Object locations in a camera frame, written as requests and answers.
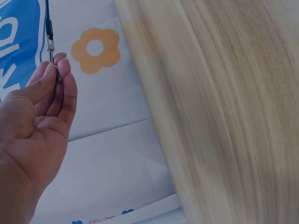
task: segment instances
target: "flower graphic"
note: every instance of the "flower graphic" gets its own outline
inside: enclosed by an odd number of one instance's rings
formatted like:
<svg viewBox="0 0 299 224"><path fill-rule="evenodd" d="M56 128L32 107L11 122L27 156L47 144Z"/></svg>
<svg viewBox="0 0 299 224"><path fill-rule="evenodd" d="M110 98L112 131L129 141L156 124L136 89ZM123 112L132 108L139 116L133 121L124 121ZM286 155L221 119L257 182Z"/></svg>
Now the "flower graphic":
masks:
<svg viewBox="0 0 299 224"><path fill-rule="evenodd" d="M94 40L101 41L103 51L98 56L92 56L87 52L87 45ZM112 29L91 28L81 35L71 47L71 55L80 63L82 71L92 75L100 71L102 67L116 65L121 57L118 49L119 35Z"/></svg>

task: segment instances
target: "packaging bag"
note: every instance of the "packaging bag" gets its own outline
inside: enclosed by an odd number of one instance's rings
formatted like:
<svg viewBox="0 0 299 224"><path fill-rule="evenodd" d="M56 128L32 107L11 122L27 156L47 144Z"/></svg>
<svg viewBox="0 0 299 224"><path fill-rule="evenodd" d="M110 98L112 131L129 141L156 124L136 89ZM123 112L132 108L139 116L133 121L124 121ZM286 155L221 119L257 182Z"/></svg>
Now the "packaging bag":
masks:
<svg viewBox="0 0 299 224"><path fill-rule="evenodd" d="M113 1L50 0L50 14L78 108L65 160L32 224L130 218L174 189ZM0 100L48 59L44 22L43 0L0 0Z"/></svg>

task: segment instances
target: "blue heart print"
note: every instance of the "blue heart print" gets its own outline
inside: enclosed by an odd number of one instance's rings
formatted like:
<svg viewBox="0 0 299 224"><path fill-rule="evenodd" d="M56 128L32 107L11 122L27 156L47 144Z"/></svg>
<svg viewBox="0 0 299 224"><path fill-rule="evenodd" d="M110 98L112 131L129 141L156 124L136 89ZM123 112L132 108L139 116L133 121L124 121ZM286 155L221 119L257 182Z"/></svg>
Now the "blue heart print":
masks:
<svg viewBox="0 0 299 224"><path fill-rule="evenodd" d="M129 213L129 212L132 212L132 211L134 211L134 209L129 209L128 211L126 211L126 210L124 210L124 211L122 211L122 215L125 215L125 214L127 214L127 213Z"/></svg>

